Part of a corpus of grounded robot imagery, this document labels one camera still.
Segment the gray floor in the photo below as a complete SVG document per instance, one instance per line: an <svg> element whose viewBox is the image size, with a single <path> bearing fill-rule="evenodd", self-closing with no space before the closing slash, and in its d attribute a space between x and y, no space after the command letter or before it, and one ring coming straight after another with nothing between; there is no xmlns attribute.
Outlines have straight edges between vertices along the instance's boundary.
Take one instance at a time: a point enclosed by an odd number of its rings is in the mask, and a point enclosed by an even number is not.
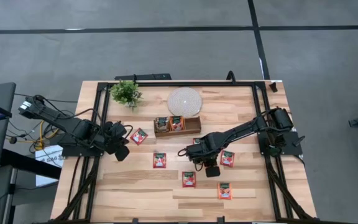
<svg viewBox="0 0 358 224"><path fill-rule="evenodd" d="M260 26L358 25L358 1L257 0L255 8ZM251 24L247 1L240 0L0 0L0 29ZM284 81L297 130L306 135L306 171L318 216L358 223L358 129L347 124L358 116L358 30L261 36L271 79ZM83 80L133 73L222 79L228 70L237 79L262 79L252 31L0 35L0 83L16 82L18 93L55 99L76 100ZM21 101L14 100L12 122L31 129L36 121L15 109ZM28 154L27 145L6 148ZM19 180L35 182L30 174ZM55 189L43 190L37 204L17 207L15 223L47 219Z"/></svg>

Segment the wooden table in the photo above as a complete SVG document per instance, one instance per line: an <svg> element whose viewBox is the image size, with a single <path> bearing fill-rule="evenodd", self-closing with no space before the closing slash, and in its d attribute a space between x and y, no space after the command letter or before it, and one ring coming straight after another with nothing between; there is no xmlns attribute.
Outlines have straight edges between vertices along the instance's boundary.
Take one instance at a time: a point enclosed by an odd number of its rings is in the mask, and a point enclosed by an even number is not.
<svg viewBox="0 0 358 224"><path fill-rule="evenodd" d="M97 84L83 82L77 113L93 107ZM229 145L227 150L236 153L233 168L221 166L221 175L213 178L207 178L204 169L197 172L195 189L183 188L181 184L181 172L195 170L195 167L187 157L178 157L177 152L192 144L193 138L231 129L255 117L251 88L194 87L203 99L198 114L201 133L156 138L152 121L155 117L171 115L167 98L176 88L140 87L143 100L134 111L110 100L108 121L121 120L124 124L133 125L134 129L142 128L149 136L140 146L131 141L127 145L131 153L123 162L118 162L114 155L105 154L101 158L91 221L131 222L132 218L139 218L140 222L216 222L216 218L223 215L227 222L274 220L265 161L260 155L256 135ZM276 93L267 90L270 107L279 106L289 111L283 83L278 82L277 88ZM259 99L263 111L262 97ZM91 113L80 118L90 119ZM153 169L153 152L167 153L166 169ZM82 161L78 166L73 195L78 187ZM303 164L293 156L282 156L282 161L289 191L307 213L315 216ZM64 162L51 218L58 216L67 205L75 162L76 157ZM232 183L232 200L218 199L217 183L220 181ZM285 217L282 194L278 189L277 192L281 214ZM85 194L80 218L84 217L87 198Z"/></svg>

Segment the wooden tray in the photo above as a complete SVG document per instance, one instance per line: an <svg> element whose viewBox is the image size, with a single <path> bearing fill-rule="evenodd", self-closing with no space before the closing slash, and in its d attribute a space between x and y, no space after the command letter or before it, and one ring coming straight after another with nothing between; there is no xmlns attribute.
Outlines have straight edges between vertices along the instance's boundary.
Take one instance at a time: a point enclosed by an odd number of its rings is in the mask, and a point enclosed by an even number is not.
<svg viewBox="0 0 358 224"><path fill-rule="evenodd" d="M196 118L185 118L185 130L181 131L168 131L164 133L158 133L155 124L154 124L154 133L155 137L164 137L164 136L176 136L182 134L195 134L201 132L201 120L200 117Z"/></svg>

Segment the potted plant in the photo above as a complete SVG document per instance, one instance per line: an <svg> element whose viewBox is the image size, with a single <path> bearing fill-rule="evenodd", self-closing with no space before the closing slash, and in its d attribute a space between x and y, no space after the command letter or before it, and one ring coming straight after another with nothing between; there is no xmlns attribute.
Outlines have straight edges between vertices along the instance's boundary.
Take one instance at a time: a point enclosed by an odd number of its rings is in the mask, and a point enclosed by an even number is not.
<svg viewBox="0 0 358 224"><path fill-rule="evenodd" d="M110 95L116 102L131 107L132 109L137 106L139 98L142 93L138 90L138 84L133 81L122 81L112 86Z"/></svg>

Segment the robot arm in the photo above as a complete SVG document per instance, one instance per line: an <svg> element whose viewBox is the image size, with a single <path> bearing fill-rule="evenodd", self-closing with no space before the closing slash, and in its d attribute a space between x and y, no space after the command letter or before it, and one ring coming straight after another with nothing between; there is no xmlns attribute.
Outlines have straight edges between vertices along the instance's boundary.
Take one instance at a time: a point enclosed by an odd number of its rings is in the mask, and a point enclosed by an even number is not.
<svg viewBox="0 0 358 224"><path fill-rule="evenodd" d="M73 147L74 144L78 152L81 150L99 151L95 155L100 155L100 151L106 151L109 154L116 153L119 161L123 161L129 154L125 146L128 140L122 137L127 131L120 122L114 124L107 122L100 126L87 119L64 115L59 110L47 107L44 101L45 98L40 95L28 96L20 106L19 113L29 119L44 120L64 131L67 135L65 140L70 145L59 143L63 147L63 152L65 147Z"/></svg>
<svg viewBox="0 0 358 224"><path fill-rule="evenodd" d="M272 120L274 127L268 125L264 116ZM230 143L262 131L272 133L271 137L274 138L278 133L289 131L292 127L293 123L287 111L285 109L276 108L258 115L252 121L248 121L223 133L209 133L200 139L199 144L187 146L182 150L185 151L185 153L180 154L181 152L179 152L178 155L186 155L189 157L189 160L193 161L196 165L204 165L206 167L207 177L219 176L220 171L216 159L218 154L227 148Z"/></svg>

